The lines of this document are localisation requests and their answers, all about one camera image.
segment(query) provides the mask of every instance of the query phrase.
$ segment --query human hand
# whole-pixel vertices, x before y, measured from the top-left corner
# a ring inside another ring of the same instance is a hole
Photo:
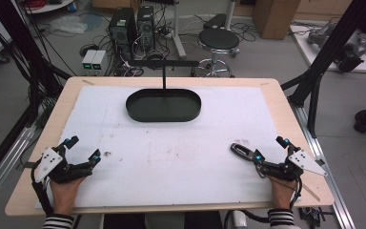
[[[50,187],[52,190],[52,195],[54,197],[55,214],[71,214],[79,185],[84,179],[84,177],[81,177],[79,179],[61,184],[56,183],[53,180],[50,181]]]
[[[290,209],[291,197],[296,188],[295,181],[269,177],[272,182],[273,207]]]

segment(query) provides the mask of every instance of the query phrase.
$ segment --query metal rail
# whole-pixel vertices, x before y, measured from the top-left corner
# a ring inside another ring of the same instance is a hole
[[[327,160],[325,158],[325,155],[323,155],[317,138],[313,137],[310,131],[308,131],[308,115],[305,113],[305,110],[303,108],[297,108],[294,105],[291,105],[291,107],[316,159],[322,159],[326,162]],[[332,205],[332,207],[337,217],[337,222],[339,223],[339,226],[342,229],[355,229],[356,227],[353,223],[352,217],[347,210],[346,204],[336,185],[335,178],[332,175],[329,165],[326,163],[322,166],[322,168],[328,173],[328,175],[326,176],[326,182],[328,182],[329,188],[331,189],[332,194],[335,198],[335,203]]]
[[[22,133],[19,135],[19,137],[17,137],[13,145],[10,147],[10,150],[6,154],[5,158],[0,163],[0,187],[5,182],[23,151],[31,142],[31,139],[35,134],[35,129],[35,125],[32,125],[29,128],[24,128]]]

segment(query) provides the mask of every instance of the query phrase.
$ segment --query black shoe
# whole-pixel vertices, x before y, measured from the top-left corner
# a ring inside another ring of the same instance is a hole
[[[355,123],[355,130],[360,132],[360,133],[366,133],[366,111],[361,111],[361,112],[358,112],[356,115],[355,115],[355,120],[356,120],[356,123]]]

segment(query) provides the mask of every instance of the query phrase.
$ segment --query black oval tray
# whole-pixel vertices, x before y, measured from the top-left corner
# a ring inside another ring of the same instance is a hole
[[[201,99],[186,89],[142,89],[127,98],[126,108],[139,122],[186,122],[200,114]]]

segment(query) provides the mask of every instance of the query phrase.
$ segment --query black stool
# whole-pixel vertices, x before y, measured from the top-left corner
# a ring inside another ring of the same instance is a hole
[[[198,45],[201,48],[208,50],[213,53],[211,59],[201,60],[199,63],[199,70],[206,71],[205,75],[198,76],[215,76],[219,77],[218,73],[227,72],[228,77],[232,77],[230,67],[223,62],[218,60],[216,56],[218,54],[229,54],[235,53],[237,46],[239,45],[239,38],[231,32],[222,29],[206,29],[198,35]]]

